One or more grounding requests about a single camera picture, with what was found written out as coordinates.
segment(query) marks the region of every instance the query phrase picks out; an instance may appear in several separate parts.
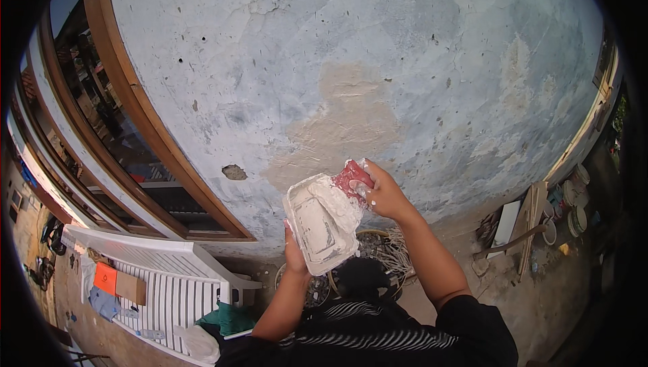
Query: white paint tray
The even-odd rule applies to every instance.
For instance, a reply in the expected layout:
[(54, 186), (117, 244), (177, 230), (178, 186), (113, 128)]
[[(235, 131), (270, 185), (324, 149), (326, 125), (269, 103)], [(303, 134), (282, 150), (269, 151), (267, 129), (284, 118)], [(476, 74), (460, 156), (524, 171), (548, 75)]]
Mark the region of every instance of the white paint tray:
[(332, 270), (358, 249), (355, 229), (341, 229), (329, 210), (308, 191), (309, 185), (322, 178), (329, 176), (320, 173), (300, 181), (288, 189), (283, 199), (293, 237), (313, 276), (321, 276)]

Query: cardboard box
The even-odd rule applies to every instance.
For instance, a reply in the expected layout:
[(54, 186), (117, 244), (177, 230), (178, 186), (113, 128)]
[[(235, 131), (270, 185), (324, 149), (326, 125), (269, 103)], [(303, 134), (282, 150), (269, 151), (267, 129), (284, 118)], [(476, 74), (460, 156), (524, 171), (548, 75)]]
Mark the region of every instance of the cardboard box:
[(118, 271), (105, 263), (97, 263), (97, 270), (94, 272), (95, 280), (93, 282), (101, 290), (110, 295), (115, 295), (115, 286), (117, 285)]
[(146, 305), (146, 282), (121, 271), (117, 272), (117, 295), (130, 299), (140, 306)]

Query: white plastic bag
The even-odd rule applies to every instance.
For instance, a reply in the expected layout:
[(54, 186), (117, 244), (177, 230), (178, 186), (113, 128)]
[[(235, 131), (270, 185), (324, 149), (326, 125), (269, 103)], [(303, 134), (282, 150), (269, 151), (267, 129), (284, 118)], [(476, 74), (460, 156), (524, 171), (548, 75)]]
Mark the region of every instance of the white plastic bag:
[(174, 325), (173, 334), (180, 336), (189, 350), (189, 355), (198, 361), (215, 363), (220, 357), (220, 348), (214, 336), (208, 334), (199, 325), (187, 329)]

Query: rope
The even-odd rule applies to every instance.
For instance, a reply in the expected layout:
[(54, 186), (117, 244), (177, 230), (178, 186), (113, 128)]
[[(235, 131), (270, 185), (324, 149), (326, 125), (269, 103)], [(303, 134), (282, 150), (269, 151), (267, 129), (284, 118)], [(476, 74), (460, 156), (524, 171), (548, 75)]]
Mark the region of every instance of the rope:
[(408, 274), (413, 271), (414, 267), (411, 265), (409, 252), (401, 230), (395, 227), (388, 228), (386, 232), (389, 237), (387, 237), (384, 250), (376, 253), (376, 258), (393, 273)]

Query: green cloth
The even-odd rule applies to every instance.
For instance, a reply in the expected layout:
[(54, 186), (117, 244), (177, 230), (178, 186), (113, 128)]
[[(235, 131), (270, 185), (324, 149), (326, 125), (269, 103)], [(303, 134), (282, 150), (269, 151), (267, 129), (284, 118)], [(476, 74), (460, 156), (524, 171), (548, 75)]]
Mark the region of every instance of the green cloth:
[(220, 326), (222, 336), (250, 330), (256, 324), (247, 314), (247, 306), (237, 308), (223, 302), (218, 302), (218, 309), (211, 311), (196, 321), (196, 325), (202, 325), (203, 323)]

